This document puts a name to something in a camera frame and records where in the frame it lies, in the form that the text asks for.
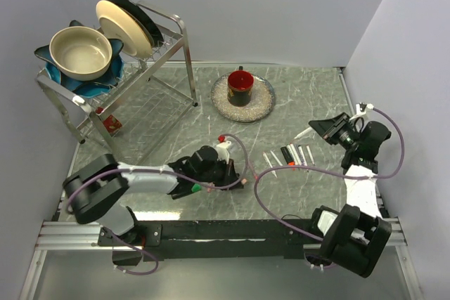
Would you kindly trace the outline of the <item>peach tip white pen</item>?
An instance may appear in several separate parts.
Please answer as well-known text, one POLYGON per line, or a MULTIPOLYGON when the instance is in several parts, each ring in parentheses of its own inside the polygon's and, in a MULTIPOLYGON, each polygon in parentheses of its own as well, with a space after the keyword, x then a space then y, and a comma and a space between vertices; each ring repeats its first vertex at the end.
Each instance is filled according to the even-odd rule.
POLYGON ((311 127, 308 127, 308 128, 306 128, 304 131, 298 133, 298 134, 294 137, 294 139, 295 139, 295 140, 301 139, 301 138, 305 137, 308 133, 310 133, 310 132, 312 132, 312 131, 313 131, 313 129, 312 129, 311 127))

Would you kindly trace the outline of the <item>green cap black highlighter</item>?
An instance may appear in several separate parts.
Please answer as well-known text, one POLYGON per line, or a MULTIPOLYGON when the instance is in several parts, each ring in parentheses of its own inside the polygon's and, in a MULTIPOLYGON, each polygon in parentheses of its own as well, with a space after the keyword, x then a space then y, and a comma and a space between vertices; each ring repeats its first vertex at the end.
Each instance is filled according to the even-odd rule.
POLYGON ((182 197, 187 197, 193 193, 199 192, 202 187, 197 183, 179 183, 173 191, 169 193, 173 200, 177 200, 182 197))

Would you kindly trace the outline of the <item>pink cap white pen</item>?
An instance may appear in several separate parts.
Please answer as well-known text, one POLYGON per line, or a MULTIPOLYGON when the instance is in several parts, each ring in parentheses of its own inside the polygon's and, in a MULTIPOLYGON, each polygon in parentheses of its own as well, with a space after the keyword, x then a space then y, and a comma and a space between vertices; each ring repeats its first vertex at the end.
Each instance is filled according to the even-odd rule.
MULTIPOLYGON (((273 166, 273 164, 271 163, 271 161, 270 161, 270 159, 269 159, 269 156, 268 156, 265 152, 263 152, 262 154, 263 154, 263 158, 264 158, 264 160, 266 161, 266 163, 268 164, 269 168, 272 169, 274 166, 273 166)), ((276 173, 274 170, 272 170, 271 173, 272 173, 276 178, 278 178, 277 173, 276 173)))

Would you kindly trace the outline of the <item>orange cap black highlighter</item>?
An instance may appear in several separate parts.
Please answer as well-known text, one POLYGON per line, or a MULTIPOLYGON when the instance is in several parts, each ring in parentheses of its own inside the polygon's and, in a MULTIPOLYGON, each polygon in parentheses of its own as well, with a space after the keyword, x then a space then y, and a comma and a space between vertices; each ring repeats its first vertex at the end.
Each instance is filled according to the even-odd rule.
POLYGON ((293 159, 293 156, 290 154, 289 149, 286 146, 283 146, 280 148, 280 150, 281 150, 281 153, 283 155, 283 158, 284 158, 286 164, 289 166, 294 166, 295 160, 293 159))

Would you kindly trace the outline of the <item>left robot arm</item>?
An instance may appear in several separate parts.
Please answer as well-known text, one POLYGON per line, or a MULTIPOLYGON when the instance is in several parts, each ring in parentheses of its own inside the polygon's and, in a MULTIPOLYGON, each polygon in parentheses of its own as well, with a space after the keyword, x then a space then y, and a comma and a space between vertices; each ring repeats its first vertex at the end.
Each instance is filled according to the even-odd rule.
POLYGON ((222 190, 243 188, 226 148, 204 145, 191 156, 160 167, 133 167, 104 154, 63 181, 67 205, 79 224, 97 222, 125 245, 146 234, 129 206, 119 200, 132 193, 161 193, 177 200, 204 184, 222 190))

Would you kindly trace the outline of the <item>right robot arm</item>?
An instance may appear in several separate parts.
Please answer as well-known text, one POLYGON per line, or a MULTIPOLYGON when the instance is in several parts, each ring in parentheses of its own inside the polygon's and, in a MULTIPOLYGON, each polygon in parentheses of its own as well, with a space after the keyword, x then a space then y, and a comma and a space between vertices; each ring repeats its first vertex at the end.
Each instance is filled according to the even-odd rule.
POLYGON ((363 278, 375 268, 392 226, 383 220, 376 197, 380 146, 392 133, 380 122, 370 121, 361 130, 350 116, 311 120, 309 126, 330 145, 341 145, 341 167, 347 199, 341 211, 322 206, 315 209, 307 226, 309 237, 321 242, 319 256, 363 278))

